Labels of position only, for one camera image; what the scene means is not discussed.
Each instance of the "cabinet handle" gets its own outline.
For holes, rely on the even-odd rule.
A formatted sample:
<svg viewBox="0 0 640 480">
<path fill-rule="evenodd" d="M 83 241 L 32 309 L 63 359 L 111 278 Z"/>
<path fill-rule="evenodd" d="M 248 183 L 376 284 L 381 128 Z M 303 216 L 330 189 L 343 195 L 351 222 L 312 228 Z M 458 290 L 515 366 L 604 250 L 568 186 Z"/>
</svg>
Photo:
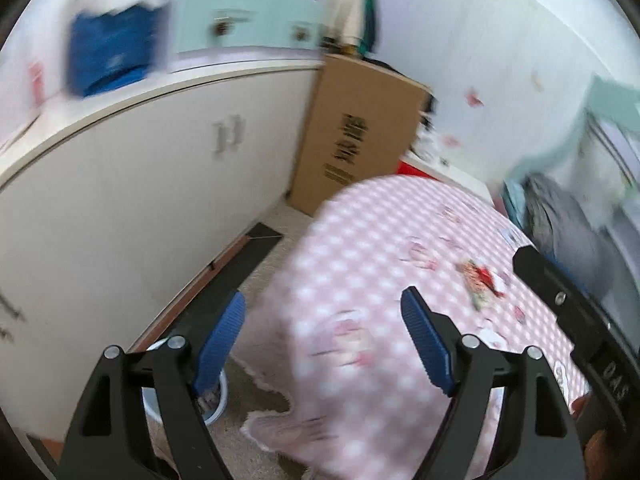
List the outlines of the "cabinet handle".
<svg viewBox="0 0 640 480">
<path fill-rule="evenodd" d="M 15 308 L 11 303 L 9 303 L 7 298 L 5 298 L 2 293 L 0 293 L 0 305 L 2 305 L 2 308 L 4 308 L 9 316 L 13 317 L 16 320 L 24 321 L 24 314 L 20 310 Z"/>
<path fill-rule="evenodd" d="M 234 140 L 231 145 L 238 146 L 244 140 L 244 121 L 240 115 L 234 115 L 231 118 L 234 123 Z"/>
<path fill-rule="evenodd" d="M 309 29 L 306 27 L 293 27 L 293 39 L 296 41 L 306 41 L 309 38 Z"/>
<path fill-rule="evenodd" d="M 231 32 L 234 24 L 250 21 L 251 19 L 248 16 L 222 16 L 213 20 L 211 31 L 214 36 L 226 36 Z"/>
<path fill-rule="evenodd" d="M 217 155 L 220 155 L 226 150 L 226 126 L 223 123 L 216 123 L 216 127 L 218 129 L 218 140 L 216 143 L 216 151 Z"/>
<path fill-rule="evenodd" d="M 14 342 L 14 336 L 7 329 L 0 326 L 0 339 L 2 341 Z"/>
</svg>

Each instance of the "blue bag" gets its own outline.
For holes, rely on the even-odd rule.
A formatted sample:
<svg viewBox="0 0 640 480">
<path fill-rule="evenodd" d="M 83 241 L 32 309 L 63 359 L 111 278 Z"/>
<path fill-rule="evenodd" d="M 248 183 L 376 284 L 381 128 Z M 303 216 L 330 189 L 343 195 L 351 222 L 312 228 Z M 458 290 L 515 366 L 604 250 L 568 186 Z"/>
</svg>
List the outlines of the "blue bag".
<svg viewBox="0 0 640 480">
<path fill-rule="evenodd" d="M 71 92 L 87 97 L 144 79 L 153 59 L 159 14 L 159 9 L 142 6 L 118 14 L 78 14 L 69 44 Z"/>
</svg>

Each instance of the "gray clothing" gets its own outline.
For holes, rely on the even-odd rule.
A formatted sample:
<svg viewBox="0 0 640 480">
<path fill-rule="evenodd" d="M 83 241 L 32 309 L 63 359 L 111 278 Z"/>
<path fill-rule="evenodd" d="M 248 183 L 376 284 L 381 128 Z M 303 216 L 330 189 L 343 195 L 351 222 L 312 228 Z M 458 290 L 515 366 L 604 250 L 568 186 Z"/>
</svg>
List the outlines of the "gray clothing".
<svg viewBox="0 0 640 480">
<path fill-rule="evenodd" d="M 527 236 L 564 267 L 579 288 L 603 298 L 613 284 L 611 248 L 593 232 L 578 201 L 541 173 L 529 175 L 524 192 Z"/>
</svg>

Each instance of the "red object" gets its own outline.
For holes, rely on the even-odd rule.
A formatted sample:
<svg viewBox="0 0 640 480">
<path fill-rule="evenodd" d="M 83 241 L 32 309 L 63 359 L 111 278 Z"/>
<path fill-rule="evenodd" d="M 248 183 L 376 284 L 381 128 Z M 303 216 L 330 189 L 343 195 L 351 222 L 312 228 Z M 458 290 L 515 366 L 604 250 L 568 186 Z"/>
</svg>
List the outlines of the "red object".
<svg viewBox="0 0 640 480">
<path fill-rule="evenodd" d="M 465 97 L 466 103 L 472 108 L 484 106 L 484 103 L 478 98 L 478 91 L 475 88 L 470 88 Z"/>
<path fill-rule="evenodd" d="M 42 80 L 42 63 L 36 61 L 29 66 L 31 84 L 33 85 L 33 99 L 36 106 L 44 102 L 44 81 Z"/>
<path fill-rule="evenodd" d="M 494 278 L 491 276 L 491 272 L 485 267 L 476 267 L 476 272 L 478 273 L 478 278 L 481 282 L 483 282 L 492 293 L 494 293 L 498 298 L 504 296 L 503 293 L 495 290 Z"/>
<path fill-rule="evenodd" d="M 405 161 L 401 160 L 398 164 L 398 170 L 396 171 L 398 175 L 410 175 L 410 176 L 422 176 L 424 178 L 430 178 L 431 180 L 437 180 L 433 178 L 430 174 L 424 173 L 424 171 L 418 170 L 418 168 L 414 168 L 411 164 L 407 164 Z"/>
<path fill-rule="evenodd" d="M 457 140 L 454 136 L 446 136 L 443 139 L 444 145 L 449 146 L 450 148 L 458 148 L 462 146 L 459 140 Z"/>
</svg>

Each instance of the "countertop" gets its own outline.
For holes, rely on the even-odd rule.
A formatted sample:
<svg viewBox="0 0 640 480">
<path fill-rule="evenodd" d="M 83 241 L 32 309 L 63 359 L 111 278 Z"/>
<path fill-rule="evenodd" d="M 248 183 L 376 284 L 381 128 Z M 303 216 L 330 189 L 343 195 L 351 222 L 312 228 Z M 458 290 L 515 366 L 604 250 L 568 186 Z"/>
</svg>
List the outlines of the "countertop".
<svg viewBox="0 0 640 480">
<path fill-rule="evenodd" d="M 42 106 L 39 117 L 0 153 L 0 190 L 22 168 L 67 137 L 125 108 L 184 88 L 240 76 L 290 70 L 316 70 L 320 60 L 266 60 L 226 63 L 154 72 L 131 85 L 85 99 L 58 94 Z"/>
</svg>

